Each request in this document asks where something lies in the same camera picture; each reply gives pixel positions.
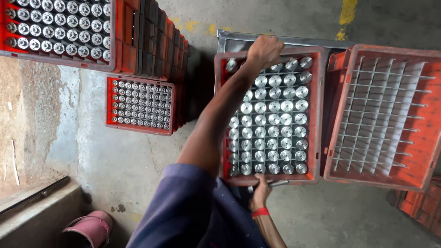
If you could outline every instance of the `metal part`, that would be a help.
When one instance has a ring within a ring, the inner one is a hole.
[[[63,26],[64,24],[66,24],[66,16],[58,13],[54,16],[54,21],[58,26]]]
[[[305,161],[306,160],[306,152],[304,152],[302,150],[297,151],[295,153],[294,157],[297,161]]]
[[[300,83],[309,83],[312,80],[312,74],[309,71],[304,71],[299,74],[299,82]]]
[[[298,98],[305,98],[308,95],[308,92],[309,92],[308,88],[306,88],[305,86],[300,86],[295,90],[295,95]]]
[[[307,117],[304,113],[299,113],[295,115],[294,121],[299,125],[303,125],[306,123]]]
[[[283,173],[291,175],[294,172],[294,167],[290,164],[285,164],[282,168]]]
[[[266,135],[266,130],[264,127],[258,127],[256,128],[256,130],[254,131],[254,133],[256,134],[256,136],[258,138],[264,138]]]
[[[268,117],[268,122],[271,125],[277,125],[280,123],[280,117],[277,114],[270,114]]]
[[[306,100],[300,99],[295,102],[295,108],[298,111],[305,111],[308,108],[308,102]]]
[[[283,114],[282,116],[280,116],[280,123],[282,123],[283,125],[289,125],[292,122],[292,116],[288,113]]]
[[[284,112],[290,112],[294,108],[294,104],[290,100],[283,101],[281,104],[281,109]]]
[[[43,15],[41,16],[41,19],[43,19],[43,22],[46,25],[50,25],[50,24],[52,24],[52,22],[54,22],[54,16],[51,13],[49,13],[49,12],[44,12]]]
[[[254,147],[257,150],[264,150],[265,149],[265,141],[263,139],[257,139],[254,141]]]
[[[254,122],[259,126],[264,126],[266,123],[266,117],[264,115],[257,115]]]
[[[279,87],[271,88],[269,90],[269,97],[272,99],[277,99],[282,94],[282,90]]]
[[[302,127],[302,126],[298,126],[294,129],[294,135],[299,137],[299,138],[303,138],[306,136],[306,128]]]
[[[265,174],[266,168],[265,168],[265,164],[256,164],[254,166],[254,171],[256,173],[262,173]]]
[[[251,139],[252,136],[253,136],[253,131],[251,130],[251,128],[242,129],[242,137],[243,138]]]
[[[300,139],[295,143],[295,147],[299,150],[306,150],[308,148],[308,142],[304,139]]]
[[[305,164],[301,163],[301,162],[296,162],[295,163],[295,171],[298,174],[305,174],[306,171],[308,171],[308,167]]]
[[[268,166],[268,170],[271,174],[278,174],[280,171],[280,167],[278,164],[270,164]]]
[[[300,67],[303,69],[309,69],[312,67],[312,58],[311,57],[303,57],[299,63]]]
[[[237,62],[234,58],[231,58],[227,65],[225,66],[225,69],[227,70],[227,72],[229,73],[235,73],[238,69],[238,65]]]
[[[43,15],[38,10],[33,10],[30,12],[30,19],[33,22],[39,23],[43,19]]]

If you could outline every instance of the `yellow floor marking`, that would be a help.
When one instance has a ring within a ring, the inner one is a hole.
[[[347,39],[348,25],[354,20],[355,7],[357,6],[357,2],[358,0],[343,0],[339,20],[339,24],[341,27],[335,38],[336,40],[345,41]]]

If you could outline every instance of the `red plastic crate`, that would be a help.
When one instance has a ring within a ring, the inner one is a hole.
[[[438,51],[355,45],[333,54],[324,179],[422,192],[441,149],[440,82]]]
[[[322,115],[322,104],[323,104],[323,80],[325,72],[325,52],[323,47],[302,47],[302,48],[285,48],[281,52],[282,56],[290,56],[293,58],[301,58],[304,56],[310,56],[313,59],[313,66],[308,69],[313,75],[312,81],[309,84],[310,90],[310,106],[306,110],[309,114],[309,134],[306,140],[309,143],[307,161],[308,171],[305,174],[269,174],[266,171],[267,179],[278,181],[278,180],[288,180],[289,184],[316,184],[319,177],[320,168],[320,147],[321,147],[321,115]],[[215,92],[219,91],[222,85],[231,76],[227,74],[224,70],[228,59],[236,58],[238,64],[241,64],[247,56],[247,51],[238,53],[219,53],[214,58],[215,67]],[[257,179],[254,175],[238,175],[235,177],[230,177],[228,174],[228,169],[231,167],[228,157],[231,152],[228,149],[229,128],[226,131],[225,139],[223,141],[223,156],[219,168],[219,177],[227,181],[228,184],[237,186],[249,186],[255,185]]]
[[[158,128],[152,128],[152,127],[145,127],[145,126],[138,126],[138,125],[132,125],[132,124],[126,124],[126,123],[119,123],[119,122],[112,122],[112,117],[117,116],[112,114],[112,103],[113,102],[120,102],[119,100],[113,100],[112,95],[115,93],[112,92],[112,88],[114,87],[112,85],[113,80],[128,80],[133,82],[139,82],[139,83],[148,83],[152,85],[158,85],[158,86],[168,86],[172,88],[172,100],[171,100],[171,107],[170,107],[170,125],[169,130],[165,129],[158,129]],[[117,129],[123,129],[128,131],[135,131],[135,132],[143,132],[143,133],[149,133],[149,134],[155,134],[155,135],[164,135],[164,136],[170,136],[175,131],[174,123],[176,122],[177,118],[180,118],[179,116],[176,116],[176,106],[179,105],[178,102],[180,102],[180,99],[182,98],[182,86],[175,85],[173,83],[166,83],[162,81],[157,80],[150,80],[150,79],[140,79],[135,77],[128,77],[128,76],[115,76],[115,75],[108,75],[106,78],[107,84],[106,84],[106,92],[107,92],[107,99],[106,99],[106,127],[109,128],[117,128]]]

